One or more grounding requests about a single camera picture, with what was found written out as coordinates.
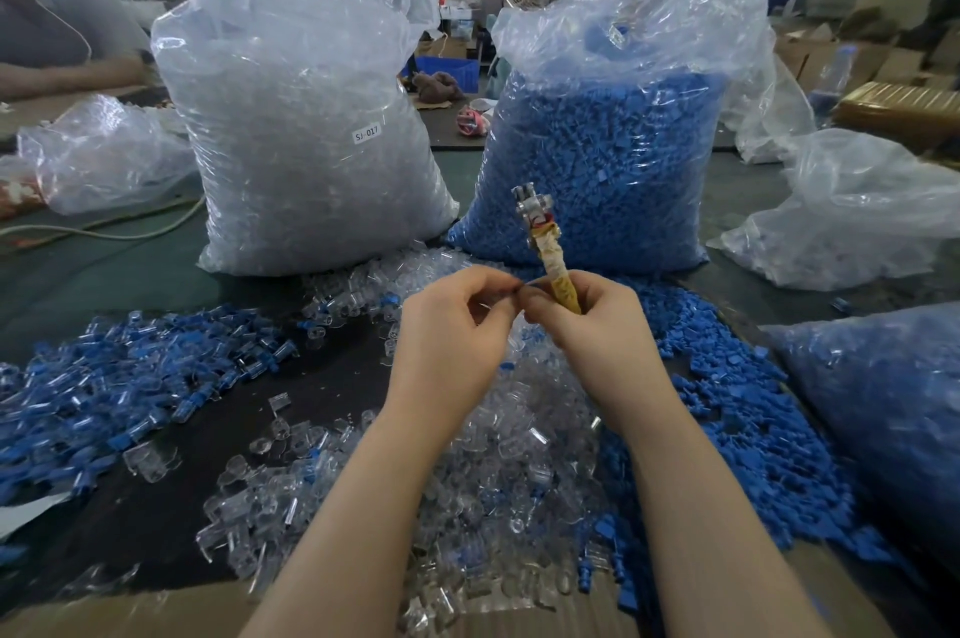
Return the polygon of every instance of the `clear plastic bag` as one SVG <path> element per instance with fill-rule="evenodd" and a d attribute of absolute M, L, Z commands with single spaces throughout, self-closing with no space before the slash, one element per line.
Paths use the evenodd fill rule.
<path fill-rule="evenodd" d="M 960 237 L 960 173 L 848 130 L 790 145 L 791 196 L 707 243 L 777 286 L 833 291 L 922 274 L 941 241 Z"/>
<path fill-rule="evenodd" d="M 960 303 L 762 329 L 864 482 L 960 574 Z"/>
<path fill-rule="evenodd" d="M 730 84 L 720 121 L 735 133 L 748 165 L 779 162 L 791 154 L 792 137 L 817 131 L 804 91 L 772 50 L 747 77 Z"/>
<path fill-rule="evenodd" d="M 191 0 L 153 26 L 207 195 L 199 265 L 283 276 L 442 233 L 456 217 L 396 74 L 437 0 Z"/>
<path fill-rule="evenodd" d="M 476 198 L 449 242 L 532 264 L 511 188 L 556 200 L 570 266 L 647 274 L 697 265 L 700 198 L 728 79 L 773 46 L 765 0 L 560 0 L 504 9 L 512 72 Z"/>
<path fill-rule="evenodd" d="M 98 94 L 49 126 L 22 128 L 18 155 L 35 171 L 49 207 L 86 213 L 146 203 L 195 173 L 185 129 L 175 110 Z"/>

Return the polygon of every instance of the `white cable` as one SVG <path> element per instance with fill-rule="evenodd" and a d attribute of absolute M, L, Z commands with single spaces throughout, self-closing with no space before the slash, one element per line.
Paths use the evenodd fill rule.
<path fill-rule="evenodd" d="M 182 226 L 186 223 L 198 210 L 203 207 L 204 203 L 207 202 L 207 196 L 202 195 L 199 197 L 199 200 L 190 208 L 186 214 L 181 218 L 175 220 L 169 226 L 164 226 L 158 231 L 151 231 L 150 233 L 139 233 L 135 236 L 120 236 L 113 235 L 112 233 L 98 233 L 97 231 L 85 231 L 84 229 L 69 229 L 66 226 L 44 226 L 42 224 L 28 224 L 26 226 L 10 226 L 6 229 L 0 229 L 0 237 L 9 235 L 11 233 L 19 233 L 20 231 L 57 231 L 60 233 L 75 233 L 81 236 L 90 236 L 92 238 L 105 238 L 108 241 L 143 241 L 147 238 L 156 238 L 157 236 L 162 236 L 164 233 L 169 233 L 174 229 Z"/>
<path fill-rule="evenodd" d="M 68 24 L 66 21 L 64 21 L 62 18 L 60 18 L 58 15 L 56 15 L 53 11 L 51 11 L 51 10 L 48 9 L 46 6 L 44 6 L 44 5 L 40 2 L 40 0 L 33 0 L 33 2 L 36 3 L 38 6 L 40 6 L 45 12 L 49 13 L 50 15 L 52 15 L 57 21 L 59 21 L 61 24 L 65 25 L 68 29 L 70 29 L 70 31 L 72 31 L 74 34 L 76 34 L 76 35 L 79 37 L 79 40 L 82 41 L 82 42 L 83 42 L 83 45 L 86 47 L 86 60 L 85 60 L 83 63 L 84 63 L 84 64 L 90 63 L 90 61 L 93 59 L 93 49 L 92 49 L 92 47 L 90 46 L 90 42 L 87 41 L 87 39 L 84 37 L 84 35 L 81 34 L 79 31 L 77 31 L 75 28 L 73 28 L 73 26 L 71 26 L 70 24 Z"/>

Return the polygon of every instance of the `gray shirt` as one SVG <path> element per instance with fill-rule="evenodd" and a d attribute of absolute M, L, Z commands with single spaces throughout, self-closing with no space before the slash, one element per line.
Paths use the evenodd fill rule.
<path fill-rule="evenodd" d="M 0 0 L 0 62 L 16 66 L 76 66 L 150 49 L 150 39 L 120 0 L 38 0 L 50 13 L 28 18 Z"/>

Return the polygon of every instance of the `wooden surface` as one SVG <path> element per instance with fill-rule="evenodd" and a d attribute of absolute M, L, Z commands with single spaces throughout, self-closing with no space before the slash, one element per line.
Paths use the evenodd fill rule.
<path fill-rule="evenodd" d="M 120 97 L 142 88 L 142 86 L 124 86 L 119 89 L 104 89 L 96 93 Z M 17 131 L 21 127 L 35 127 L 43 120 L 53 122 L 66 110 L 69 110 L 80 100 L 90 97 L 91 94 L 94 94 L 94 92 L 76 92 L 74 94 L 60 94 L 54 97 L 38 97 L 11 102 L 9 105 L 13 110 L 6 114 L 0 114 L 0 144 L 11 137 L 16 137 Z"/>
<path fill-rule="evenodd" d="M 465 99 L 454 102 L 446 110 L 420 110 L 420 118 L 430 134 L 430 149 L 437 152 L 456 152 L 466 150 L 483 150 L 487 144 L 486 137 L 467 137 L 457 129 L 457 112 L 477 98 L 476 94 L 468 94 Z"/>

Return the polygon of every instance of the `blue crate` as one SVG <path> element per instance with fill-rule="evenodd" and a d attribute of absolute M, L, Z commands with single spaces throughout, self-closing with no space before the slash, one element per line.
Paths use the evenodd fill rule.
<path fill-rule="evenodd" d="M 425 74 L 445 71 L 450 74 L 465 94 L 480 91 L 480 62 L 475 59 L 441 59 L 440 57 L 416 57 L 416 68 Z"/>

